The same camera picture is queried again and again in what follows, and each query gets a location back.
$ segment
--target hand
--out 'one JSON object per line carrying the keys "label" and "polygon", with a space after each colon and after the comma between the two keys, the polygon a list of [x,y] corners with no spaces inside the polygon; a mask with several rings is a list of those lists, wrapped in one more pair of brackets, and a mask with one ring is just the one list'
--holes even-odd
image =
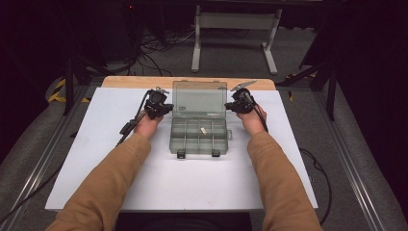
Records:
{"label": "hand", "polygon": [[150,138],[152,138],[156,133],[157,126],[162,121],[163,116],[151,119],[149,115],[147,115],[146,111],[141,111],[140,116],[142,116],[142,119],[136,126],[135,133],[138,133],[150,140]]}
{"label": "hand", "polygon": [[[261,106],[256,105],[255,107],[264,117],[265,122],[267,122],[267,113],[261,108]],[[243,128],[251,137],[257,133],[265,131],[264,125],[262,124],[258,114],[255,112],[255,109],[248,114],[237,114],[237,117],[242,120]]]}

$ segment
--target clear plastic box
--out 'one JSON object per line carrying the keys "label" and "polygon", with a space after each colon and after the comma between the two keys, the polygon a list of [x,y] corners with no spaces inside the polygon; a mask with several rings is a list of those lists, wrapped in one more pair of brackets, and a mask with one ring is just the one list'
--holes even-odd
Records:
{"label": "clear plastic box", "polygon": [[178,159],[186,154],[226,154],[227,83],[174,81],[172,96],[170,152]]}

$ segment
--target metal frame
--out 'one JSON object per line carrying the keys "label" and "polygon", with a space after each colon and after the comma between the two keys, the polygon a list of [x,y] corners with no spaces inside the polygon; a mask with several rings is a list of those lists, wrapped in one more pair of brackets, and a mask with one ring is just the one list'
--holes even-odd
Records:
{"label": "metal frame", "polygon": [[270,52],[273,39],[278,29],[282,10],[276,14],[250,14],[250,13],[202,13],[200,6],[195,10],[195,44],[192,54],[191,71],[198,72],[200,63],[201,28],[230,28],[230,29],[252,29],[268,30],[268,41],[262,43],[265,58],[267,59],[269,72],[277,74],[275,61]]}

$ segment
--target tan sleeve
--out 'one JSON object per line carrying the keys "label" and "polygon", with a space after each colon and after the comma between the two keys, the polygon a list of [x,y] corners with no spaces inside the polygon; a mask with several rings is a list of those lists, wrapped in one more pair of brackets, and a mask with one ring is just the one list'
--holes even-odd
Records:
{"label": "tan sleeve", "polygon": [[95,167],[47,230],[113,230],[125,194],[150,152],[134,134]]}
{"label": "tan sleeve", "polygon": [[297,171],[267,132],[248,144],[265,208],[263,230],[321,230]]}

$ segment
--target aluminum rail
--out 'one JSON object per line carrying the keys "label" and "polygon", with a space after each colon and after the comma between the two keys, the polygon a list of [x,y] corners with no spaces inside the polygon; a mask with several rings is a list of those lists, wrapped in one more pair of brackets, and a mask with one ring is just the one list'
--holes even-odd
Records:
{"label": "aluminum rail", "polygon": [[[12,209],[14,209],[15,205],[17,205],[20,201],[24,200],[30,193],[36,190],[39,183],[41,182],[42,177],[45,174],[49,164],[51,163],[57,148],[60,145],[61,139],[63,138],[64,131],[68,126],[69,122],[75,115],[76,110],[78,109],[79,105],[81,104],[82,98],[84,98],[85,94],[87,93],[88,86],[80,86],[76,95],[74,105],[70,112],[63,116],[60,120],[51,140],[45,147],[44,151],[42,152],[41,157],[39,158],[36,166],[34,167],[32,173],[28,177],[23,190],[21,191],[20,195],[18,196],[17,200],[13,204]],[[30,199],[25,202],[19,209],[17,209],[12,216],[10,216],[2,226],[0,226],[1,231],[11,231],[14,230],[17,226],[18,222],[20,221],[21,217],[23,216],[25,210],[30,203]]]}
{"label": "aluminum rail", "polygon": [[354,190],[354,193],[357,197],[358,202],[363,210],[364,216],[370,226],[370,230],[387,230],[381,221],[380,216],[375,211],[375,208],[372,204],[372,201],[369,196],[369,192],[366,189],[366,186],[360,177],[360,174],[353,163],[353,160],[345,147],[343,137],[337,127],[336,123],[331,121],[327,112],[325,110],[326,103],[324,96],[321,92],[313,92],[316,102],[318,103],[319,110],[323,115],[324,121],[327,127],[330,130],[333,141],[336,145],[336,150],[339,153],[340,161],[343,164],[345,173],[347,174],[348,181],[351,183],[351,187]]}

